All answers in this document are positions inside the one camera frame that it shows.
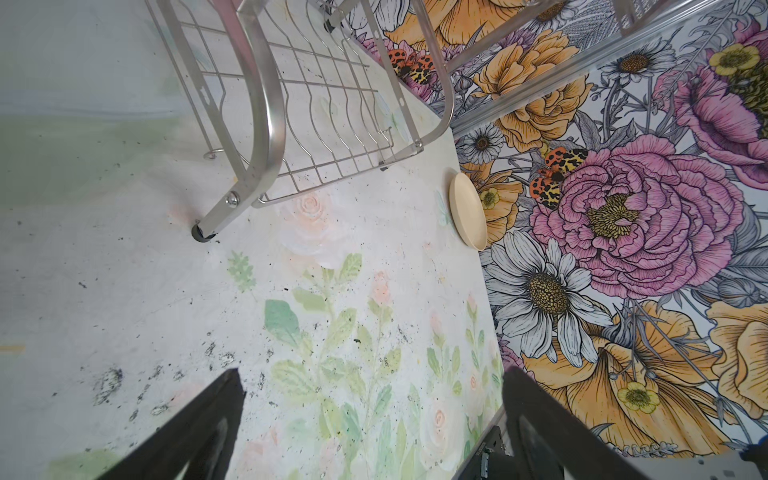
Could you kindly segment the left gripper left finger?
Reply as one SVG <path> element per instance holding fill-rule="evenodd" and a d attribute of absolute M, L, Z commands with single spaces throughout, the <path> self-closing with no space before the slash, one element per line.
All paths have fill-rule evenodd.
<path fill-rule="evenodd" d="M 223 479 L 246 392 L 236 368 L 224 371 L 103 479 Z"/>

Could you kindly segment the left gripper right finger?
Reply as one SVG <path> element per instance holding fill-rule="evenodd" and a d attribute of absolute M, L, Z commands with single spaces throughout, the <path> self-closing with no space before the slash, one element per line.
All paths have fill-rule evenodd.
<path fill-rule="evenodd" d="M 520 369 L 504 374 L 502 396 L 520 479 L 643 479 Z"/>

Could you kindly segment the beige round plate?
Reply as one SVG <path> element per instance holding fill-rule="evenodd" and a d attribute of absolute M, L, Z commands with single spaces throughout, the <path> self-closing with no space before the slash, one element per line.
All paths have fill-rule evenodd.
<path fill-rule="evenodd" d="M 449 207 L 455 228 L 462 241 L 476 251 L 486 248 L 486 218 L 479 195 L 464 173 L 457 173 L 449 186 Z"/>

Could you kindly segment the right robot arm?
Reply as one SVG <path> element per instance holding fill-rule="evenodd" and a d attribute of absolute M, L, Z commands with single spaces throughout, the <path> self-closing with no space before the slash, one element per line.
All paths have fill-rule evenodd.
<path fill-rule="evenodd" d="M 721 455 L 627 461 L 649 479 L 766 479 L 767 437 Z"/>

